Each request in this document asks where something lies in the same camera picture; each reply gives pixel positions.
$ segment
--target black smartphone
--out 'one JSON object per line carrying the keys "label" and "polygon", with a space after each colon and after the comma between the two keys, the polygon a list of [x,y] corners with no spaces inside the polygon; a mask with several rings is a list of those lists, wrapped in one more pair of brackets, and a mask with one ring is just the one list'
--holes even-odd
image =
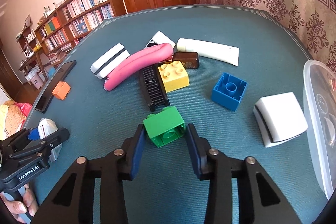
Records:
{"label": "black smartphone", "polygon": [[76,61],[71,61],[64,63],[56,72],[50,83],[48,84],[47,88],[44,90],[40,100],[37,102],[37,105],[35,107],[36,110],[45,113],[51,99],[54,97],[52,92],[59,81],[64,81],[69,72],[72,70],[72,68],[76,65]]}

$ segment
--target black comb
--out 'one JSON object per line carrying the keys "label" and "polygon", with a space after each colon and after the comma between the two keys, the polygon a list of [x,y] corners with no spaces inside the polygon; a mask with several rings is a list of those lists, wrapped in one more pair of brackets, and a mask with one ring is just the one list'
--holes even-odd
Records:
{"label": "black comb", "polygon": [[155,108],[160,105],[170,106],[157,64],[141,69],[139,80],[143,96],[151,112],[154,112]]}

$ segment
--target teal tablecloth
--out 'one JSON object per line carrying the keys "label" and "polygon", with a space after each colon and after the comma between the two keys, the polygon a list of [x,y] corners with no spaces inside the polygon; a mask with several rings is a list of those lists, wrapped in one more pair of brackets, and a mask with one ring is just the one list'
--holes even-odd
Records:
{"label": "teal tablecloth", "polygon": [[[137,75],[107,92],[104,80],[95,77],[90,66],[117,43],[131,54],[143,49],[159,30],[175,42],[184,37],[240,48],[238,67],[200,57],[199,69],[188,70],[190,86],[170,92],[170,103],[186,123],[195,124],[212,147],[238,159],[257,158],[302,222],[311,223],[327,199],[315,177],[306,134],[265,148],[252,114],[260,97],[290,91],[303,106],[302,71],[310,56],[298,38],[268,13],[238,7],[194,5],[145,10],[106,21],[86,37],[66,60],[77,61],[66,78],[71,86],[66,100],[54,98],[45,114],[34,111],[27,119],[29,128],[48,117],[71,134],[59,159],[36,179],[38,201],[44,200],[77,157],[102,157],[120,147],[150,113]],[[236,112],[210,99],[223,72],[248,82]],[[162,148],[147,140],[140,172],[134,181],[124,183],[129,223],[203,223],[208,185],[194,175],[183,138]],[[234,223],[238,223],[236,194],[234,186]],[[98,196],[97,192],[95,223],[99,222]]]}

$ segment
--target metal screw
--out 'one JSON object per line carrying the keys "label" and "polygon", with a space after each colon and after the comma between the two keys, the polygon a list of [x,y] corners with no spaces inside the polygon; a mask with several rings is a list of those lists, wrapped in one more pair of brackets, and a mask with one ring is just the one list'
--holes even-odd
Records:
{"label": "metal screw", "polygon": [[247,157],[246,158],[247,163],[249,164],[255,164],[255,158],[254,157]]}
{"label": "metal screw", "polygon": [[121,156],[124,153],[124,150],[118,148],[113,152],[116,156]]}
{"label": "metal screw", "polygon": [[78,157],[77,160],[76,160],[76,162],[77,162],[78,164],[83,164],[83,163],[85,163],[85,161],[86,161],[86,158],[85,158],[85,157]]}
{"label": "metal screw", "polygon": [[218,150],[216,149],[216,148],[210,148],[209,149],[209,153],[211,154],[211,155],[214,155],[214,156],[216,156],[216,155],[218,155]]}

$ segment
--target green toy block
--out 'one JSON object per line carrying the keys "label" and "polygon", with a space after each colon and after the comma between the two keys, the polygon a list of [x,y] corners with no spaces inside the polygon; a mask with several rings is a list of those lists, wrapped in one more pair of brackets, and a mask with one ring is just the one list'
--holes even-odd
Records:
{"label": "green toy block", "polygon": [[185,130],[184,120],[175,106],[167,106],[157,114],[148,115],[143,124],[148,137],[157,147],[182,137]]}

